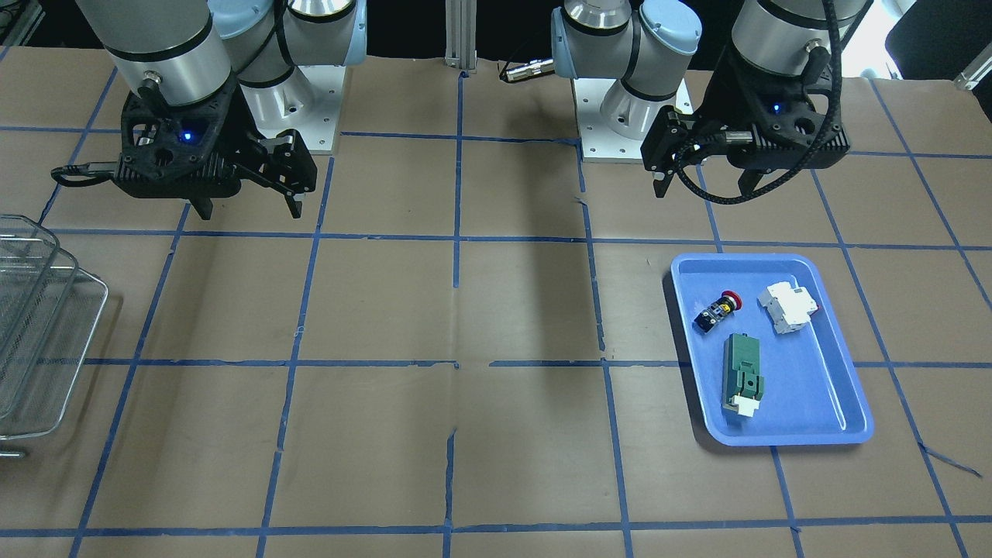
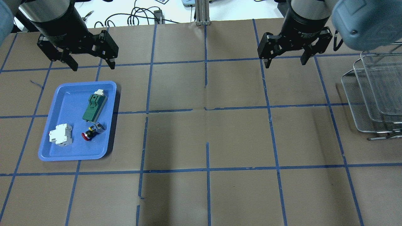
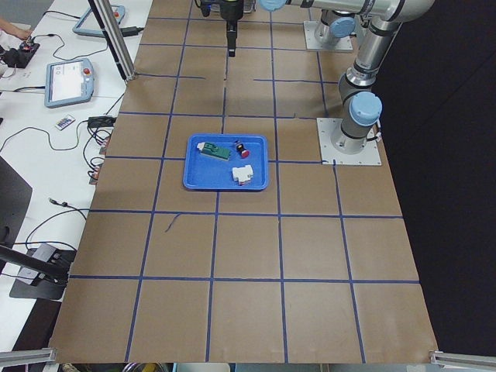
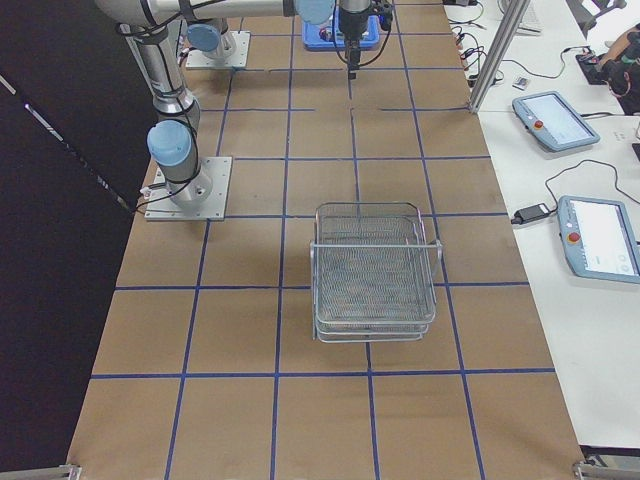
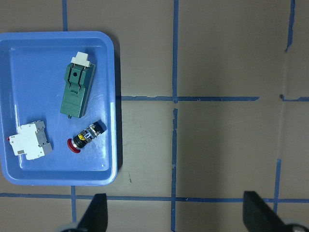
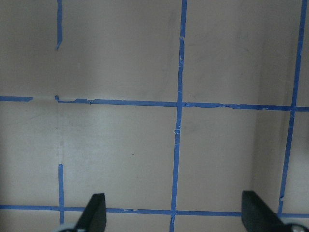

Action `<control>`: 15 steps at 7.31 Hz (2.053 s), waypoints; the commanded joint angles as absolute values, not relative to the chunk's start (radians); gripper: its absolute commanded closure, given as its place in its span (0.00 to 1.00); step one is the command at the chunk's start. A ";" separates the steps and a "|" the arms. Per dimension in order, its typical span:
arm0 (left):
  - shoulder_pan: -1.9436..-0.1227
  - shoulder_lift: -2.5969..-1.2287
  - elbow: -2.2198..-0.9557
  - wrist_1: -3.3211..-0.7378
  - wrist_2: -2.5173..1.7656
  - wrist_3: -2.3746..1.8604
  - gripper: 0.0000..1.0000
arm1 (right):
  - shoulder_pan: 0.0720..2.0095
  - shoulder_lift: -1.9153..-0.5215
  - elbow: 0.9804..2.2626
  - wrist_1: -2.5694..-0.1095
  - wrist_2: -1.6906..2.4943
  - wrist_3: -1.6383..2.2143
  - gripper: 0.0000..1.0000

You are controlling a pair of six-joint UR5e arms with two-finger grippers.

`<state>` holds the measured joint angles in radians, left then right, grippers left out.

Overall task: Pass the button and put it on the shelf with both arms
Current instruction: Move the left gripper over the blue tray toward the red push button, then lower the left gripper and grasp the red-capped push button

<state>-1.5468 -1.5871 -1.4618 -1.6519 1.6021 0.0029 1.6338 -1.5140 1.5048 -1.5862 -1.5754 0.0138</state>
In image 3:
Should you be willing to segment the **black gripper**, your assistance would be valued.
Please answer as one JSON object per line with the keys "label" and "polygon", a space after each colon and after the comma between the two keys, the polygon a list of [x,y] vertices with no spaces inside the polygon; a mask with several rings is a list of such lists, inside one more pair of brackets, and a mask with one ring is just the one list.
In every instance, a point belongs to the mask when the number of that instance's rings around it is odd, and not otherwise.
{"label": "black gripper", "polygon": [[[243,0],[221,0],[219,2],[220,15],[224,20],[240,20],[244,13]],[[228,56],[236,56],[237,21],[226,22],[226,39]]]}

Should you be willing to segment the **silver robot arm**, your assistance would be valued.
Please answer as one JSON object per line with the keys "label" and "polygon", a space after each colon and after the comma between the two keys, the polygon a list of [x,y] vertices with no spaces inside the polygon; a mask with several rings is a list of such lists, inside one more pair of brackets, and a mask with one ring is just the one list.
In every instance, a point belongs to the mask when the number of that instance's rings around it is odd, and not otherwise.
{"label": "silver robot arm", "polygon": [[341,39],[350,36],[355,26],[354,13],[323,9],[314,37],[321,46],[334,47]]}
{"label": "silver robot arm", "polygon": [[352,16],[370,16],[371,20],[358,54],[339,80],[344,118],[334,129],[331,143],[346,155],[360,153],[369,142],[367,138],[377,124],[382,111],[379,97],[371,87],[398,30],[404,22],[423,16],[433,6],[433,1],[259,1],[260,7],[275,12],[286,5],[302,9],[322,10],[321,21],[329,13],[349,13]]}

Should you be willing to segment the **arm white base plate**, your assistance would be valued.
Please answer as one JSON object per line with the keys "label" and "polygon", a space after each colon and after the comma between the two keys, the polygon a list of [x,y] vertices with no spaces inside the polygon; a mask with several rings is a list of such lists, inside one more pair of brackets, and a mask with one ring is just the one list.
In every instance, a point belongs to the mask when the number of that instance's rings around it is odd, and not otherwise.
{"label": "arm white base plate", "polygon": [[351,53],[350,34],[354,26],[353,20],[345,19],[335,20],[329,26],[321,21],[304,21],[306,49]]}
{"label": "arm white base plate", "polygon": [[342,119],[317,118],[321,162],[327,165],[380,166],[377,141],[368,141],[371,129],[362,139],[351,139],[342,132]]}

